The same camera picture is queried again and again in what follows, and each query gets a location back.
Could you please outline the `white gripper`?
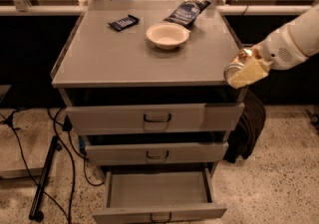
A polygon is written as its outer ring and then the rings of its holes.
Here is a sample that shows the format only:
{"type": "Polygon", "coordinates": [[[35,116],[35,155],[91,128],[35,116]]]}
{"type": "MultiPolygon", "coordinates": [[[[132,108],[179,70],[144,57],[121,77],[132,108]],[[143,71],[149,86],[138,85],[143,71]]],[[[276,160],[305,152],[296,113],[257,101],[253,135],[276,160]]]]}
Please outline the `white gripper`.
{"type": "Polygon", "coordinates": [[[228,79],[228,83],[235,89],[267,77],[270,68],[289,70],[308,60],[297,47],[288,25],[273,31],[261,42],[261,53],[258,48],[251,46],[240,49],[237,56],[240,60],[250,60],[228,79]]]}

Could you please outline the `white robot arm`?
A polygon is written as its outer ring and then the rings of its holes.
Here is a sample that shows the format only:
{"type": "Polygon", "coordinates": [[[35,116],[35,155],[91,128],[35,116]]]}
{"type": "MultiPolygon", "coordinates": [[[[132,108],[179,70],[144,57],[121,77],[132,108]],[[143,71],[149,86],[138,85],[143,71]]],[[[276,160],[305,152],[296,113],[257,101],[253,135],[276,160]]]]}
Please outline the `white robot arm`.
{"type": "Polygon", "coordinates": [[[224,69],[235,89],[258,82],[271,70],[289,70],[319,53],[319,5],[271,32],[263,41],[241,49],[224,69]]]}

